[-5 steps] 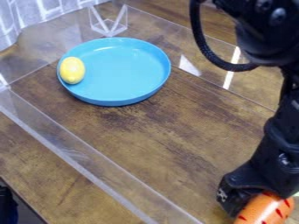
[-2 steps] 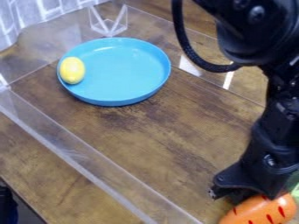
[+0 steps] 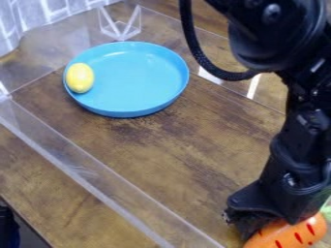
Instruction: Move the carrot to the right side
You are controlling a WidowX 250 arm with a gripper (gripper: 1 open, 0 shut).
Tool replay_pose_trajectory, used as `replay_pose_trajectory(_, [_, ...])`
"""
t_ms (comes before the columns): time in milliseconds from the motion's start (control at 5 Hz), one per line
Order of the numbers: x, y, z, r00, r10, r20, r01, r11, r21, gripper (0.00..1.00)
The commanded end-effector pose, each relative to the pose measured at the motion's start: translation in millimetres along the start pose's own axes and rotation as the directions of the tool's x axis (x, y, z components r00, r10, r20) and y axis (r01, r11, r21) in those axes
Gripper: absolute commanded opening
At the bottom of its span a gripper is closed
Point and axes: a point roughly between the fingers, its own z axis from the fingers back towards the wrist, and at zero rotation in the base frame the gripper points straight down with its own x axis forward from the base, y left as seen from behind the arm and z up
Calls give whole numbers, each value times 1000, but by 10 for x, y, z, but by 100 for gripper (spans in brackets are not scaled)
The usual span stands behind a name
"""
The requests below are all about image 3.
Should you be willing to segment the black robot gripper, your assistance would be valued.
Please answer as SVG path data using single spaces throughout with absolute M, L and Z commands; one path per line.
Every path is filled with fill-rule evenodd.
M 288 152 L 273 151 L 260 177 L 227 198 L 223 216 L 248 240 L 267 224 L 308 219 L 331 196 L 331 157 L 296 161 Z

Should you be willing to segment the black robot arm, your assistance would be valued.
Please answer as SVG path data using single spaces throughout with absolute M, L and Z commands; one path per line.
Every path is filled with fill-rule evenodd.
M 228 20 L 228 41 L 247 67 L 233 78 L 276 74 L 285 118 L 259 179 L 227 200 L 244 238 L 269 222 L 308 219 L 331 195 L 331 22 L 327 0 L 207 0 Z

